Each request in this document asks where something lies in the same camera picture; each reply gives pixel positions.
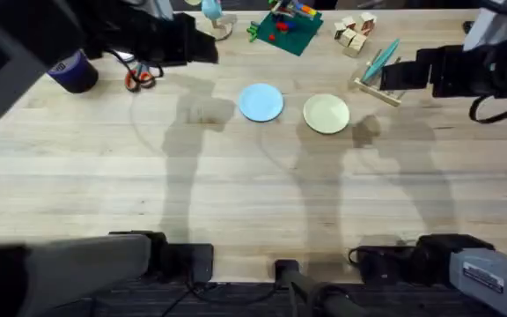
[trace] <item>green lego baseplate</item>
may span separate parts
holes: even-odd
[[[257,38],[296,56],[300,56],[322,25],[323,21],[321,17],[322,13],[320,12],[316,13],[312,20],[300,15],[296,15],[293,18],[284,17],[283,22],[292,22],[295,24],[295,28],[287,33],[283,33],[277,30],[273,15],[269,13],[260,23],[260,27],[257,30]],[[269,35],[271,34],[275,36],[273,41],[269,39]]]

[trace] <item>wooden block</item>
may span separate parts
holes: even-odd
[[[346,28],[355,30],[356,28],[356,21],[351,17],[347,16],[345,18],[342,18],[342,23],[345,25]]]
[[[349,46],[343,49],[343,54],[353,58],[357,57],[359,52],[361,52],[365,41],[367,41],[367,37],[365,35],[356,34],[356,36],[353,37],[353,40],[351,40]]]
[[[339,40],[342,36],[343,31],[345,31],[346,27],[342,22],[336,22],[334,23],[334,40]]]
[[[360,17],[361,20],[363,21],[363,24],[361,25],[361,33],[367,36],[375,28],[375,23],[377,23],[377,17],[370,14],[369,12],[361,13]]]
[[[389,94],[387,92],[381,92],[379,89],[377,89],[375,87],[371,87],[371,86],[368,86],[368,85],[362,83],[361,79],[359,79],[359,78],[356,78],[356,80],[354,80],[354,83],[356,83],[356,85],[359,87],[359,89],[362,92],[368,93],[375,98],[383,100],[384,102],[386,102],[387,104],[389,104],[393,107],[400,106],[400,104],[402,102],[400,100],[400,98],[396,98],[392,94]]]
[[[355,31],[351,29],[346,29],[345,31],[343,31],[342,36],[340,36],[340,39],[338,41],[344,47],[348,47],[356,36],[357,33]]]

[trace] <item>label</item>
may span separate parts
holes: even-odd
[[[503,278],[496,276],[485,269],[481,269],[469,262],[463,262],[463,275],[483,284],[490,290],[503,293]]]
[[[76,67],[77,64],[79,63],[80,55],[81,53],[77,51],[74,55],[54,65],[54,67],[51,70],[49,70],[48,73],[52,75],[58,75],[70,71],[72,68]]]

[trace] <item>wooden table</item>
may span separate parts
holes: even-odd
[[[475,13],[377,11],[351,59],[333,27],[355,11],[325,12],[300,57],[249,43],[249,21],[266,12],[239,12],[219,65],[169,69],[153,90],[128,93],[112,58],[95,63],[100,81],[85,94],[44,77],[0,121],[0,239],[163,231],[215,245],[215,278],[226,281],[268,280],[279,258],[349,279],[347,248],[426,232],[470,233],[507,253],[507,121],[470,122],[470,99],[408,92],[393,108],[349,86],[396,38],[405,59],[461,43]],[[285,98],[268,123],[236,107],[260,82]],[[347,129],[322,136],[306,126],[302,106],[315,93],[346,100]]]

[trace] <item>yellow plate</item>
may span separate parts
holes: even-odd
[[[319,133],[342,131],[349,123],[349,108],[343,100],[331,94],[317,94],[305,103],[306,124]]]
[[[201,1],[202,0],[185,0],[185,2],[190,5],[199,5],[199,4],[201,4]]]

